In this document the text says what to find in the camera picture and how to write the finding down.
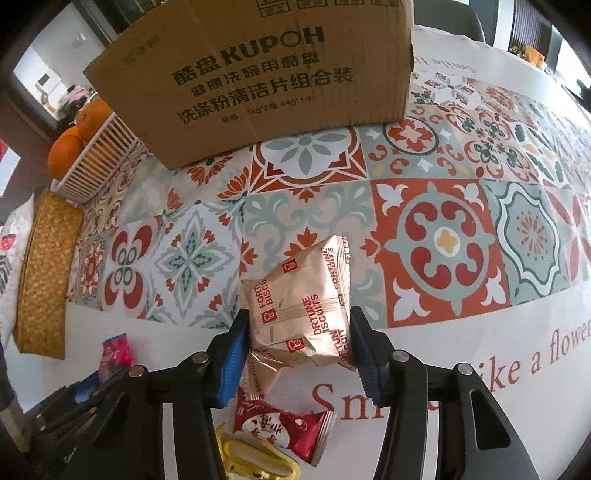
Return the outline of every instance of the metal screw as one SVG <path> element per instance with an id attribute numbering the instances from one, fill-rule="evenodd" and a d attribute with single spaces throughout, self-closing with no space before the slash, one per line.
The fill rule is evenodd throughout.
<path id="1" fill-rule="evenodd" d="M 144 374 L 144 370 L 145 368 L 143 365 L 133 365 L 129 368 L 128 374 L 131 378 L 137 378 Z"/>
<path id="2" fill-rule="evenodd" d="M 397 362 L 404 363 L 408 362 L 410 357 L 408 356 L 408 352 L 405 352 L 404 350 L 395 350 L 392 354 L 392 358 Z"/>
<path id="3" fill-rule="evenodd" d="M 209 360 L 209 355 L 207 354 L 207 352 L 195 352 L 191 356 L 191 360 L 194 364 L 204 364 Z"/>
<path id="4" fill-rule="evenodd" d="M 458 364 L 457 371 L 459 371 L 462 375 L 472 375 L 474 370 L 469 364 Z"/>

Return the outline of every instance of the chair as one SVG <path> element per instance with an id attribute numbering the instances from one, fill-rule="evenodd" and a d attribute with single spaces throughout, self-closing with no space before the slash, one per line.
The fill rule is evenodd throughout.
<path id="1" fill-rule="evenodd" d="M 456 0 L 414 0 L 414 22 L 454 35 L 484 42 L 484 32 L 476 12 Z"/>

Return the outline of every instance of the tile pattern tablecloth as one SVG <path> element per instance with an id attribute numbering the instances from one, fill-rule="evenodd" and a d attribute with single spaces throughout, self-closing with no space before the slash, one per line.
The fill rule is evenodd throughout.
<path id="1" fill-rule="evenodd" d="M 458 72 L 413 74 L 401 123 L 295 135 L 166 170 L 140 144 L 85 205 L 69 300 L 226 327 L 241 280 L 328 235 L 375 327 L 509 308 L 590 278 L 591 137 Z"/>

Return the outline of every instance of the pink package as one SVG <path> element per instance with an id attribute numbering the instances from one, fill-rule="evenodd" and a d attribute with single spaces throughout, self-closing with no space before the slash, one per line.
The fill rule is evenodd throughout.
<path id="1" fill-rule="evenodd" d="M 133 364 L 134 357 L 129 349 L 126 333 L 105 340 L 99 365 L 100 383 L 106 382 L 122 368 Z"/>

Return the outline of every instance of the white plastic basket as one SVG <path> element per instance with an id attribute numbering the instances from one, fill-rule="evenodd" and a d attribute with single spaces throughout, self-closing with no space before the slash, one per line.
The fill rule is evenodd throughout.
<path id="1" fill-rule="evenodd" d="M 138 143 L 138 137 L 112 113 L 61 181 L 51 191 L 76 203 L 88 202 L 113 176 Z"/>

